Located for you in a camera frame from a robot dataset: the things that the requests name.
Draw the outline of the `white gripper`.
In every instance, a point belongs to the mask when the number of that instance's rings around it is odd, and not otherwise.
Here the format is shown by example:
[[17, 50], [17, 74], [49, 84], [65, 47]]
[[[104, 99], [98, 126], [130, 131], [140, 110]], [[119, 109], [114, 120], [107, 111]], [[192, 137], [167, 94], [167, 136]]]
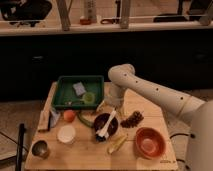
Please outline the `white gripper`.
[[123, 113], [124, 95], [126, 89], [122, 88], [114, 83], [109, 84], [109, 90], [105, 95], [105, 103], [111, 107], [114, 107], [118, 113]]

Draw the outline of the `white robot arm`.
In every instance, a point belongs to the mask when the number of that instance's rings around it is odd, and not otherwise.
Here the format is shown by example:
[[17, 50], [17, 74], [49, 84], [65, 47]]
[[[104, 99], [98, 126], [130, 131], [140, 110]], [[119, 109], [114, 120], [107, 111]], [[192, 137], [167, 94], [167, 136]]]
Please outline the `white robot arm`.
[[192, 95], [144, 80], [135, 75], [131, 64], [116, 65], [109, 69], [111, 81], [105, 102], [120, 108], [124, 95], [130, 89], [190, 127], [185, 171], [213, 171], [213, 100], [204, 101]]

